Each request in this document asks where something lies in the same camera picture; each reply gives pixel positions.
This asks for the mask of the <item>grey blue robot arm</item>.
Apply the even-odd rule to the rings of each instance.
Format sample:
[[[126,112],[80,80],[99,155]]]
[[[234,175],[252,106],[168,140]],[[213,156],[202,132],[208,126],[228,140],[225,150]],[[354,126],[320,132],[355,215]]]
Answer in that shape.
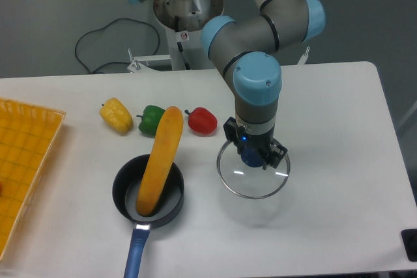
[[[152,2],[166,31],[172,68],[214,66],[233,93],[235,116],[224,131],[242,161],[250,167],[277,167],[287,151],[274,138],[282,78],[273,53],[323,31],[321,2],[255,0],[259,15],[244,22],[223,14],[223,0]]]

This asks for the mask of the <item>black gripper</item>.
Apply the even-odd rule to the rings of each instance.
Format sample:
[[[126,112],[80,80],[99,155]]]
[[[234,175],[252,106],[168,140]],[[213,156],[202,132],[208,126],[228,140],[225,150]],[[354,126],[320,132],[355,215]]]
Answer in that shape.
[[[287,155],[287,148],[278,140],[273,139],[274,128],[260,135],[249,134],[243,127],[238,127],[233,117],[229,117],[223,125],[223,130],[227,142],[237,147],[238,154],[242,154],[248,148],[260,154],[263,160],[263,170],[267,167],[276,169]]]

